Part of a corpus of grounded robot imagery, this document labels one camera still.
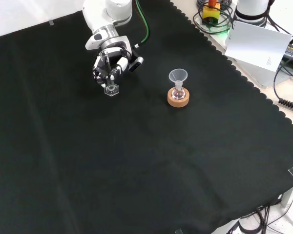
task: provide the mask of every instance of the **floor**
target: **floor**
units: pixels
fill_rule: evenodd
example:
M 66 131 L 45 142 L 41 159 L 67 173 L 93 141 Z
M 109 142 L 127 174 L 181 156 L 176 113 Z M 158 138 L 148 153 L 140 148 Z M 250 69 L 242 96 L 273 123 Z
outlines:
M 284 214 L 284 212 L 288 209 L 290 204 L 291 204 L 291 202 L 289 202 L 289 204 L 286 208 L 283 208 L 280 204 L 272 206 L 271 210 L 270 210 L 268 223 L 270 223 L 270 222 L 274 221 L 275 219 L 279 218 L 280 216 L 282 216 Z M 258 227 L 259 218 L 257 215 L 253 215 L 249 218 L 241 219 L 240 223 L 241 223 L 242 227 L 245 229 L 248 229 L 248 230 L 255 229 Z M 271 224 L 270 226 L 282 234 L 293 234 L 293 204 L 285 216 L 283 216 L 281 219 L 279 219 L 275 223 Z M 276 231 L 274 231 L 270 228 L 267 228 L 266 233 L 267 234 L 277 234 L 278 232 L 276 232 Z M 238 228 L 233 233 L 234 234 L 241 234 L 241 231 Z

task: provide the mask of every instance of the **white cylinder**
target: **white cylinder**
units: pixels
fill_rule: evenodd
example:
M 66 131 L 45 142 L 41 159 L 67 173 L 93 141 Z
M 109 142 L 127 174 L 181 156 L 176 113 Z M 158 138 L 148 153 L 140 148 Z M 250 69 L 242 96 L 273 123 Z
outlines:
M 247 16 L 263 14 L 268 7 L 269 0 L 238 0 L 236 9 Z
M 131 3 L 132 0 L 106 0 L 106 11 L 114 20 L 126 20 L 132 14 Z

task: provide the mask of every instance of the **white paper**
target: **white paper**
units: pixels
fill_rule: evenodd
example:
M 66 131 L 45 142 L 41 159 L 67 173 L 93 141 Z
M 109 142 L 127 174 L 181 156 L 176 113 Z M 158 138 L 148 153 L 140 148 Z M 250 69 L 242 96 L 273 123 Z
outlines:
M 234 21 L 225 55 L 275 72 L 291 35 Z

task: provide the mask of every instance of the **clear plastic funnel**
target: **clear plastic funnel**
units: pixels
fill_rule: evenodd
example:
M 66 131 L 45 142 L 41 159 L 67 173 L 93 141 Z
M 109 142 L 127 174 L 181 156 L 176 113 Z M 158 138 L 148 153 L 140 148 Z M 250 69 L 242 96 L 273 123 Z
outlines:
M 172 97 L 176 100 L 185 98 L 186 92 L 182 88 L 183 82 L 188 78 L 188 73 L 184 69 L 172 70 L 169 74 L 169 79 L 175 83 L 175 88 L 172 91 Z

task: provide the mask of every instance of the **cork base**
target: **cork base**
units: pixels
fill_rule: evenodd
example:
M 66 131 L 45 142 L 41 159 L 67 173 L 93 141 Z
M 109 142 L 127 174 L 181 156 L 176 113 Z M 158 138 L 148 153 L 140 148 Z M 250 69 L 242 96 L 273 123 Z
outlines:
M 172 98 L 172 91 L 174 90 L 174 88 L 171 88 L 168 93 L 167 93 L 167 101 L 168 103 L 173 106 L 173 107 L 176 107 L 176 108 L 180 108 L 180 107 L 184 107 L 186 106 L 188 103 L 189 103 L 189 98 L 190 98 L 190 93 L 187 89 L 183 88 L 186 92 L 186 96 L 184 99 L 181 99 L 181 100 L 176 100 L 176 99 L 173 99 Z

